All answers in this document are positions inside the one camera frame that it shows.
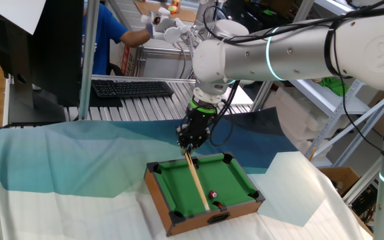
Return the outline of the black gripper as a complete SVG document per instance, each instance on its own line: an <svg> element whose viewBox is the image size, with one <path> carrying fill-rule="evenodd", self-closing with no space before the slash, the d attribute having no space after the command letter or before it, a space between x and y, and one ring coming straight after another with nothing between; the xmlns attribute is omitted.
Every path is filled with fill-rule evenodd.
<svg viewBox="0 0 384 240"><path fill-rule="evenodd" d="M200 148L210 137L210 132L191 136L190 133L203 132L210 119L215 116L215 109L194 108L186 112L187 122L177 127L177 143L180 146L182 154L188 152L192 154L193 150Z"/></svg>

